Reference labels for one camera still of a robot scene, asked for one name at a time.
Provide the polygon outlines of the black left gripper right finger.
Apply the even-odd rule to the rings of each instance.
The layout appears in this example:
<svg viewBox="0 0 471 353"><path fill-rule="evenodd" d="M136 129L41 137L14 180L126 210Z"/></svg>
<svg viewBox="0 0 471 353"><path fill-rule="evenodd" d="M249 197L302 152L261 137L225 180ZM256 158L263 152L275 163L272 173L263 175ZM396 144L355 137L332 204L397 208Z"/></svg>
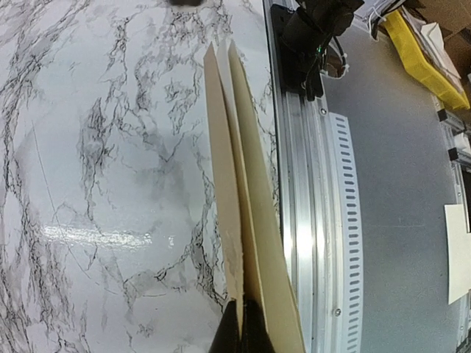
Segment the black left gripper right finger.
<svg viewBox="0 0 471 353"><path fill-rule="evenodd" d="M254 300L244 304L243 352L273 353L274 348L265 328L263 311Z"/></svg>

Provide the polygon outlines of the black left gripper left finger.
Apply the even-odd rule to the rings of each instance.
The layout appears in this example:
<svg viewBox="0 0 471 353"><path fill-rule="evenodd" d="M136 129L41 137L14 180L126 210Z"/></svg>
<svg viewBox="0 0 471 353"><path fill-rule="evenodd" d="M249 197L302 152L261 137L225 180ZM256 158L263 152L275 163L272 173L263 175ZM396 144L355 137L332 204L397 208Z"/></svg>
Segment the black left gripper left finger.
<svg viewBox="0 0 471 353"><path fill-rule="evenodd" d="M227 303L222 319L219 323L209 353L238 353L241 348L239 337L236 301Z"/></svg>

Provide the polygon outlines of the brown kraft paper envelope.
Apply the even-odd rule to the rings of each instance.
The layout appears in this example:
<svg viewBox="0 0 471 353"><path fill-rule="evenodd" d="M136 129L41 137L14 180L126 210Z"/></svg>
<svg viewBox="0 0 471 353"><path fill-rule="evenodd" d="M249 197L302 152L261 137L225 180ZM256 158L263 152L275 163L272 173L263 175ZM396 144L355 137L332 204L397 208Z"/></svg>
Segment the brown kraft paper envelope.
<svg viewBox="0 0 471 353"><path fill-rule="evenodd" d="M216 52L204 56L205 95L216 209L229 301L236 301L240 352L244 304L263 311L274 352L303 352L297 302L291 288L247 76L236 45L227 42L236 118L227 115Z"/></svg>

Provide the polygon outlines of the cream letter paper sheet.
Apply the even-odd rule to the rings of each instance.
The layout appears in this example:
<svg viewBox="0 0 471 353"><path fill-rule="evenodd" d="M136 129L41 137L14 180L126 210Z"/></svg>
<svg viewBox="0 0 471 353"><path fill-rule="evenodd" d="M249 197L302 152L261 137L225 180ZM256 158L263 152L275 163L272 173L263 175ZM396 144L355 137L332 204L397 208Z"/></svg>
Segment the cream letter paper sheet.
<svg viewBox="0 0 471 353"><path fill-rule="evenodd" d="M216 60L219 69L219 75L222 81L222 88L224 91L224 99L227 106L227 115L231 121L236 118L236 103L233 92L233 81L230 71L230 61L228 57L227 40L224 39L220 42L216 52Z"/></svg>

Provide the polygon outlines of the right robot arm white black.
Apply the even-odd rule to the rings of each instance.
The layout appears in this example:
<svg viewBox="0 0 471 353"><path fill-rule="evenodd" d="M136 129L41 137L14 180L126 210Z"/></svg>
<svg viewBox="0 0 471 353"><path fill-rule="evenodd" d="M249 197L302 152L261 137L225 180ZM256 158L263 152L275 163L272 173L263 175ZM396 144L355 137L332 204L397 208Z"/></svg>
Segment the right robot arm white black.
<svg viewBox="0 0 471 353"><path fill-rule="evenodd" d="M293 51L315 51L342 35L353 22L362 0L297 1L300 5L282 31L283 42Z"/></svg>

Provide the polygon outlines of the white paper sheet on floor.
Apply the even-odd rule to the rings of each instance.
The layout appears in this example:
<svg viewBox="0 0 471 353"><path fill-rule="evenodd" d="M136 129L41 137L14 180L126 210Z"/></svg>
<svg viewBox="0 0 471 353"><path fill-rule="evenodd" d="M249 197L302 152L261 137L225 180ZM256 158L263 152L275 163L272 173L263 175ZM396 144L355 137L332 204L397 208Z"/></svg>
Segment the white paper sheet on floor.
<svg viewBox="0 0 471 353"><path fill-rule="evenodd" d="M470 291L470 232L462 204L446 204L448 304Z"/></svg>

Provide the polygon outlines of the yellow plastic bin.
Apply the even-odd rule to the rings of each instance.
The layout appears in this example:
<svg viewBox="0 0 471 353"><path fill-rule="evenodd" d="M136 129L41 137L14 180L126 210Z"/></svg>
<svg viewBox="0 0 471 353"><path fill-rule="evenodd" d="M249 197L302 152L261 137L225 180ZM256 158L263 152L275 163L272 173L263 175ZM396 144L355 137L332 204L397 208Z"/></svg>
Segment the yellow plastic bin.
<svg viewBox="0 0 471 353"><path fill-rule="evenodd" d="M386 16L384 26L410 76L445 106L454 110L470 108L461 77L445 51L437 23L427 24L400 7Z"/></svg>

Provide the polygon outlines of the cardboard box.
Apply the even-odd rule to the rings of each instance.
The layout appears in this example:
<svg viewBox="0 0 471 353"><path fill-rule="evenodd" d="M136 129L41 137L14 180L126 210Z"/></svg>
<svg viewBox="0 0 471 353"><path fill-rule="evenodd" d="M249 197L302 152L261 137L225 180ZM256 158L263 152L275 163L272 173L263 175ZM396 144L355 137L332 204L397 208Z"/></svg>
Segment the cardboard box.
<svg viewBox="0 0 471 353"><path fill-rule="evenodd" d="M428 23L436 22L442 31L445 50L461 81L470 85L470 1L411 1L408 5Z"/></svg>

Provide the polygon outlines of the aluminium table front rail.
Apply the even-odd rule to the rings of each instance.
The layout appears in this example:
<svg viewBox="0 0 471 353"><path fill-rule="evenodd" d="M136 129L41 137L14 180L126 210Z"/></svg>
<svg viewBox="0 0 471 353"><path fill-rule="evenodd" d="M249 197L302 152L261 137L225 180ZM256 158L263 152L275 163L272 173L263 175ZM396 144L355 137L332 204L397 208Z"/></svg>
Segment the aluminium table front rail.
<svg viewBox="0 0 471 353"><path fill-rule="evenodd" d="M275 108L279 207L286 265L307 352L359 352L363 315L361 209L348 120L329 111L324 78L348 70L339 36L319 50L323 96L283 92L270 7L265 1Z"/></svg>

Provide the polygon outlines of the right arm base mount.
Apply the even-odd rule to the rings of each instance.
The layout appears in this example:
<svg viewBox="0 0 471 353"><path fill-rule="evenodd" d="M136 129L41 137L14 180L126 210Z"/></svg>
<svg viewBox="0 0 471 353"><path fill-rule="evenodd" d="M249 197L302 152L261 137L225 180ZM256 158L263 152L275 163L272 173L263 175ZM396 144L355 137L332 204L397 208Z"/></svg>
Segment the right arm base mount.
<svg viewBox="0 0 471 353"><path fill-rule="evenodd" d="M295 93L307 101L323 96L319 72L321 33L302 7L292 10L273 4L270 15L282 91Z"/></svg>

